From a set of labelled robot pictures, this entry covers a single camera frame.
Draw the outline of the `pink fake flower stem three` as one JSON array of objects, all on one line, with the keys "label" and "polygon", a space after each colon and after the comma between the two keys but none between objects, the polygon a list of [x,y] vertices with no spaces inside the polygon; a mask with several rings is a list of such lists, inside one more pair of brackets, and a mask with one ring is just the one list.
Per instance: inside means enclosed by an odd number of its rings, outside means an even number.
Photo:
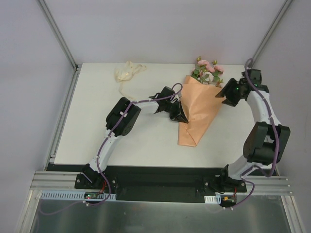
[{"label": "pink fake flower stem three", "polygon": [[213,81],[215,82],[215,85],[219,88],[221,88],[221,84],[223,83],[223,79],[221,79],[220,77],[218,76],[214,76],[214,79]]}]

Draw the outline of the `kraft wrapping paper sheet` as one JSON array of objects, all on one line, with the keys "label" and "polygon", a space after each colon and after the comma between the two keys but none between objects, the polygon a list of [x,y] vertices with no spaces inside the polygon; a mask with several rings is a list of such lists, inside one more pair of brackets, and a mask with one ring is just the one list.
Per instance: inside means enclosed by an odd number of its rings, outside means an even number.
[{"label": "kraft wrapping paper sheet", "polygon": [[190,75],[185,77],[181,105],[188,123],[179,123],[178,145],[196,147],[222,106],[217,98],[220,87],[202,84]]}]

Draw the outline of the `pink fake flower stem one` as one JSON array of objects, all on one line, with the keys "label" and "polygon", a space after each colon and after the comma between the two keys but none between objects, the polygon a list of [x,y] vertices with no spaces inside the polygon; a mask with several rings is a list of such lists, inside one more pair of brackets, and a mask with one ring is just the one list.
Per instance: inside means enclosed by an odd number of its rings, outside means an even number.
[{"label": "pink fake flower stem one", "polygon": [[224,69],[218,64],[217,60],[212,61],[212,68],[213,68],[213,77],[215,80],[220,80],[220,77],[224,73]]}]

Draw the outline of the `pink fake flower stem four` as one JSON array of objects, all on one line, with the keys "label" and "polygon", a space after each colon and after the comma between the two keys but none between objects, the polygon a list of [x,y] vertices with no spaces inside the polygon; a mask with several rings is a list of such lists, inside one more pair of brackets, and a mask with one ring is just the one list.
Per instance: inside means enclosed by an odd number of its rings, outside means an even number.
[{"label": "pink fake flower stem four", "polygon": [[200,71],[199,82],[200,83],[216,83],[220,80],[218,73],[219,73],[218,71],[214,71],[214,72]]}]

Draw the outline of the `pink fake flower stem two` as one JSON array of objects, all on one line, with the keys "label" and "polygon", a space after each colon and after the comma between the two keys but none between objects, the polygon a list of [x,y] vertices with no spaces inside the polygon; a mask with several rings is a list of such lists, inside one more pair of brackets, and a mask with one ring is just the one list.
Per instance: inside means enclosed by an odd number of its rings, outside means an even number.
[{"label": "pink fake flower stem two", "polygon": [[193,70],[193,74],[198,75],[200,73],[209,72],[211,68],[210,62],[207,60],[203,60],[201,56],[197,58],[197,64]]}]

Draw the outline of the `cream ribbon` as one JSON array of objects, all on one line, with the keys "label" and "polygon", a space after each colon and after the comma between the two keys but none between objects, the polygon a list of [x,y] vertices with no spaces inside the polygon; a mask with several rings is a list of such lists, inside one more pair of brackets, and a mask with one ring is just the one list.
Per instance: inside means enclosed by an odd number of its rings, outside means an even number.
[{"label": "cream ribbon", "polygon": [[130,101],[136,101],[136,99],[123,91],[124,84],[132,80],[132,78],[143,71],[145,71],[147,67],[142,64],[134,64],[131,61],[127,61],[122,68],[116,67],[114,71],[114,79],[117,83],[119,83],[119,93],[129,99]]}]

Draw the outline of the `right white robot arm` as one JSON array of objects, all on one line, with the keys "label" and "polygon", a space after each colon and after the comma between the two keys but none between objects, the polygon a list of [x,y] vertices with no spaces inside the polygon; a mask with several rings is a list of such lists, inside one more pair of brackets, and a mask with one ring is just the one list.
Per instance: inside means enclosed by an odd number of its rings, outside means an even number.
[{"label": "right white robot arm", "polygon": [[245,185],[243,178],[256,169],[265,177],[271,177],[287,145],[290,128],[283,126],[275,116],[269,89],[261,82],[261,71],[247,68],[240,80],[230,79],[216,95],[224,98],[222,103],[231,107],[245,100],[255,122],[243,145],[242,156],[226,165],[216,178],[215,184],[221,193],[235,191]]}]

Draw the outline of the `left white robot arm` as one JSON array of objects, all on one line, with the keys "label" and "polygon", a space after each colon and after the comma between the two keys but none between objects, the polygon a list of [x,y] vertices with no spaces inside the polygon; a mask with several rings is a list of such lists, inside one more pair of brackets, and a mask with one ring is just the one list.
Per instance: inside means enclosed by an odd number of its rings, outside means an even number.
[{"label": "left white robot arm", "polygon": [[76,176],[75,188],[100,189],[107,186],[108,181],[103,177],[103,172],[107,168],[112,152],[118,142],[130,133],[140,115],[166,112],[171,121],[187,124],[189,121],[179,100],[179,93],[181,90],[174,92],[172,88],[166,86],[161,92],[146,100],[130,101],[126,97],[120,98],[106,117],[104,141],[97,154]]}]

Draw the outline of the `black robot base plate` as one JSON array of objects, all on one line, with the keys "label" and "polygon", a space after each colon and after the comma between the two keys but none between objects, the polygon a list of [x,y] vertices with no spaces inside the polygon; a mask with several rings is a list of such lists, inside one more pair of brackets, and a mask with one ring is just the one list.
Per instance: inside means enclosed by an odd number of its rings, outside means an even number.
[{"label": "black robot base plate", "polygon": [[229,178],[226,168],[108,166],[99,173],[85,165],[76,189],[103,189],[117,200],[202,203],[216,193],[246,193],[242,180]]}]

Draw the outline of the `right aluminium frame post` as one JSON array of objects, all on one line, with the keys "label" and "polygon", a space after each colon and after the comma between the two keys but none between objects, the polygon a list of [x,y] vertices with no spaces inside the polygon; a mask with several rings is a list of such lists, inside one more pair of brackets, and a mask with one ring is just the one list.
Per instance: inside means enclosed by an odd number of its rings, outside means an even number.
[{"label": "right aluminium frame post", "polygon": [[256,61],[259,59],[261,56],[262,52],[264,51],[265,47],[267,46],[268,42],[270,41],[271,37],[279,27],[281,21],[287,14],[288,10],[290,9],[291,5],[294,3],[294,0],[285,0],[280,9],[278,10],[276,16],[272,20],[270,26],[268,27],[268,30],[266,31],[264,37],[260,41],[257,49],[255,50],[253,56],[252,56],[252,61],[249,63],[250,67],[253,67],[256,63]]}]

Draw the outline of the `aluminium frame post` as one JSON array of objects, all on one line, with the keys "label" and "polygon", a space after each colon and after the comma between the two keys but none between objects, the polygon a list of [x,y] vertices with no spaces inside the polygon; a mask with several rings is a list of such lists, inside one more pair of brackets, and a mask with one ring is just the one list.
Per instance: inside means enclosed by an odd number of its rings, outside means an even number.
[{"label": "aluminium frame post", "polygon": [[260,41],[257,49],[255,50],[253,56],[252,56],[252,61],[249,63],[250,67],[253,67],[256,63],[256,61],[259,59],[261,56],[262,52],[264,51],[265,47],[267,46],[268,42],[270,41],[271,37],[279,27],[281,21],[287,14],[288,10],[290,9],[291,5],[294,3],[294,0],[285,0],[280,9],[278,10],[276,16],[272,20],[270,26],[268,27],[268,30],[266,31],[264,37]]},{"label": "aluminium frame post", "polygon": [[61,50],[63,51],[65,57],[67,58],[68,62],[70,63],[73,70],[77,70],[78,65],[52,15],[52,12],[50,11],[47,3],[45,0],[37,0],[36,1],[38,6],[40,7],[48,25],[50,26],[51,31],[53,32]]}]

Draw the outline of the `left aluminium frame post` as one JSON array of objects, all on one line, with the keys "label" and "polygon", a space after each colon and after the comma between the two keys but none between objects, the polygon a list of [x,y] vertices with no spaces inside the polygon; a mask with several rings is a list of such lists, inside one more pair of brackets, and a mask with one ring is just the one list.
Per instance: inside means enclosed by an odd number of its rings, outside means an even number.
[{"label": "left aluminium frame post", "polygon": [[52,12],[50,11],[47,3],[45,0],[37,0],[36,1],[38,6],[40,7],[48,25],[50,26],[51,31],[53,32],[61,50],[63,51],[65,57],[67,58],[68,62],[70,63],[73,70],[77,70],[78,65],[52,15]]}]

